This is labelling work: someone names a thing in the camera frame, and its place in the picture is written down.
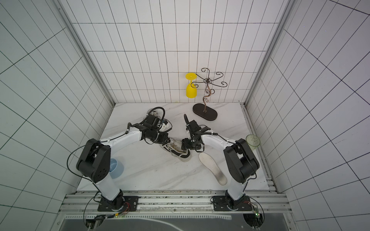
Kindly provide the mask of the black white sneaker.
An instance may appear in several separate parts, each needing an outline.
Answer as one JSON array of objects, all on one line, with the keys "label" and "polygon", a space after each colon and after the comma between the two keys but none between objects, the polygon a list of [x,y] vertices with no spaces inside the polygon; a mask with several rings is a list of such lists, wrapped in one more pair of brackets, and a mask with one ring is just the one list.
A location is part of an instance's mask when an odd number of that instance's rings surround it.
[{"label": "black white sneaker", "polygon": [[170,142],[167,144],[162,144],[161,148],[183,162],[187,162],[191,159],[190,151],[188,149],[182,149],[182,143],[180,140],[170,138]]}]

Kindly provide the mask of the white insole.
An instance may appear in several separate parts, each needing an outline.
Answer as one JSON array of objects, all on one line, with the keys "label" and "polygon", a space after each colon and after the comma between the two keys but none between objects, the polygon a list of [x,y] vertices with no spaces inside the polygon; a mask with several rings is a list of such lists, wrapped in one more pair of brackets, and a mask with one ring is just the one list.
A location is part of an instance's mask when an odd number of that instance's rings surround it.
[{"label": "white insole", "polygon": [[227,178],[219,168],[216,161],[208,154],[202,152],[198,155],[200,162],[214,175],[220,185],[227,184]]}]

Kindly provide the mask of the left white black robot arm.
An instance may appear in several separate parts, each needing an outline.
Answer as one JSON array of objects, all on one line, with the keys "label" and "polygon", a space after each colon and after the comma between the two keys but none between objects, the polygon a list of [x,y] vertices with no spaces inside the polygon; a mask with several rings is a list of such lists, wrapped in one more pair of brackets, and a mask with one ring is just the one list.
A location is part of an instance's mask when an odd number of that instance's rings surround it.
[{"label": "left white black robot arm", "polygon": [[100,141],[90,139],[83,147],[76,169],[96,185],[105,199],[112,202],[118,198],[121,189],[109,173],[111,154],[146,139],[158,144],[170,142],[164,117],[148,114],[140,123],[128,123],[127,129],[117,135]]}]

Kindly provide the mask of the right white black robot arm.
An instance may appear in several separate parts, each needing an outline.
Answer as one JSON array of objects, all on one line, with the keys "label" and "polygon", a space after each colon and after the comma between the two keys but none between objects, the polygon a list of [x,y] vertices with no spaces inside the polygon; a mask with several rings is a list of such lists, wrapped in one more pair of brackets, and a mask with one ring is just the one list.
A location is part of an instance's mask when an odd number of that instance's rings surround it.
[{"label": "right white black robot arm", "polygon": [[231,140],[213,132],[207,126],[201,127],[195,120],[189,121],[185,117],[186,129],[189,138],[182,139],[183,150],[194,150],[201,153],[206,146],[222,151],[226,160],[227,169],[233,181],[226,191],[226,195],[233,201],[240,200],[245,194],[248,178],[256,176],[260,164],[244,139]]}]

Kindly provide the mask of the black metal glass rack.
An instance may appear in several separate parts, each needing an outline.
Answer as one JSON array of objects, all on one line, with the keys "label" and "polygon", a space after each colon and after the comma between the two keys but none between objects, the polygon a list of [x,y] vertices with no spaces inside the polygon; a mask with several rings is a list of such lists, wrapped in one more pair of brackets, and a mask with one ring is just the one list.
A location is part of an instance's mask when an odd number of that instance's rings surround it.
[{"label": "black metal glass rack", "polygon": [[202,97],[202,104],[197,103],[193,106],[193,112],[200,116],[201,118],[208,120],[208,121],[214,121],[218,117],[218,113],[216,110],[210,108],[207,106],[207,103],[209,103],[210,97],[215,93],[215,90],[211,88],[211,86],[216,86],[220,88],[225,88],[228,86],[228,84],[225,81],[221,81],[220,85],[215,84],[214,82],[216,80],[219,80],[224,77],[224,74],[222,72],[215,72],[215,75],[218,76],[215,79],[210,78],[210,70],[207,67],[204,67],[201,69],[201,72],[206,73],[207,77],[203,78],[200,75],[196,74],[197,77],[203,80],[203,82],[196,81],[194,82],[194,85],[196,88],[198,88],[199,83],[204,83],[205,84],[205,93],[204,96]]}]

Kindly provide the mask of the yellow plastic wine glass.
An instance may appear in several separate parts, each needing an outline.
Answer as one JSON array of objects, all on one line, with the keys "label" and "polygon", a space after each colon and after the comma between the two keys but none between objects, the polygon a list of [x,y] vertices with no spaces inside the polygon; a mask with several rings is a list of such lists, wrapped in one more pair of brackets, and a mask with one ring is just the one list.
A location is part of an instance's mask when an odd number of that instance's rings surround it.
[{"label": "yellow plastic wine glass", "polygon": [[197,75],[195,73],[187,73],[186,74],[186,79],[189,81],[189,84],[187,85],[187,88],[186,88],[186,96],[189,99],[196,98],[196,96],[197,96],[197,88],[193,83],[193,81],[196,78],[197,78]]}]

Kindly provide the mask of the light blue ceramic mug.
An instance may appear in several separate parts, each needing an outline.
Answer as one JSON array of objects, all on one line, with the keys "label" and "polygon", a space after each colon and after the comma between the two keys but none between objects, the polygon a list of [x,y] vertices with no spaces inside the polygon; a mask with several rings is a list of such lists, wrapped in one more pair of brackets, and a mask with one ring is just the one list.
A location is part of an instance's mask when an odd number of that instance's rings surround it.
[{"label": "light blue ceramic mug", "polygon": [[111,158],[109,173],[112,179],[120,177],[123,174],[123,171],[124,171],[123,164],[119,160]]}]

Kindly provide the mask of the green transparent plastic cup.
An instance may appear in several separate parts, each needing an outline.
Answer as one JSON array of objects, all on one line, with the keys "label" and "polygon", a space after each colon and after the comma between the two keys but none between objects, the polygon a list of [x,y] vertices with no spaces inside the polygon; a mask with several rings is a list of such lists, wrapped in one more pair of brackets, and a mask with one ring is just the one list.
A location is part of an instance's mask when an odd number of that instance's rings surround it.
[{"label": "green transparent plastic cup", "polygon": [[246,136],[246,142],[252,151],[256,150],[261,145],[259,137],[253,134]]}]

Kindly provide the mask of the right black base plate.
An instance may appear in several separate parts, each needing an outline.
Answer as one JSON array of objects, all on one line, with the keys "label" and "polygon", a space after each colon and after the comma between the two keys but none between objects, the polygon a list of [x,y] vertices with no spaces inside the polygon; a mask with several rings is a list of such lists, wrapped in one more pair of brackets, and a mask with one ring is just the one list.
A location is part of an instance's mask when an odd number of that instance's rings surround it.
[{"label": "right black base plate", "polygon": [[246,195],[238,200],[233,200],[230,196],[213,196],[211,202],[214,206],[214,211],[252,211],[250,198]]}]

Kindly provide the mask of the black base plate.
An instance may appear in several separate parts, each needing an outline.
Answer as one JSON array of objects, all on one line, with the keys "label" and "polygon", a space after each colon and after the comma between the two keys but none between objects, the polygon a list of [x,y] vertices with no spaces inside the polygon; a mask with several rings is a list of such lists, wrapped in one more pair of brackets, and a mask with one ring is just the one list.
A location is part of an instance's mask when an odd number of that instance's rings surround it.
[{"label": "black base plate", "polygon": [[134,212],[137,210],[138,200],[138,196],[118,196],[113,201],[102,197],[97,210],[99,212]]},{"label": "black base plate", "polygon": [[213,196],[211,202],[214,206],[214,211],[252,211],[250,198],[246,195],[238,200],[233,200],[230,196]]}]

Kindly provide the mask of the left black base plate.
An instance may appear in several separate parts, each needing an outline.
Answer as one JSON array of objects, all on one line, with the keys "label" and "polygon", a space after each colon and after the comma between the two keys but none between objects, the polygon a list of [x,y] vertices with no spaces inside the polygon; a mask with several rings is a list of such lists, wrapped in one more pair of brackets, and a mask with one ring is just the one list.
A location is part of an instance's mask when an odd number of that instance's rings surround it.
[{"label": "left black base plate", "polygon": [[102,197],[97,210],[99,212],[134,212],[137,210],[138,200],[138,196],[118,196],[113,201]]}]

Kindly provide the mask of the aluminium rail frame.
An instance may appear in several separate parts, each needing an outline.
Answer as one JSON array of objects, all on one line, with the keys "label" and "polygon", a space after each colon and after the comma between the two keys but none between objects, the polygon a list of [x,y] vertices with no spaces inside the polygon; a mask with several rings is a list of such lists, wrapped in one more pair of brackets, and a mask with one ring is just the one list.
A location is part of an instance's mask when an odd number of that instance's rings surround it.
[{"label": "aluminium rail frame", "polygon": [[286,195],[277,193],[274,186],[268,190],[246,191],[252,211],[214,211],[213,196],[225,196],[224,191],[124,191],[123,196],[138,196],[134,212],[99,212],[101,196],[94,191],[78,191],[65,196],[59,213],[63,218],[222,218],[234,214],[264,217],[268,214],[290,214]]}]

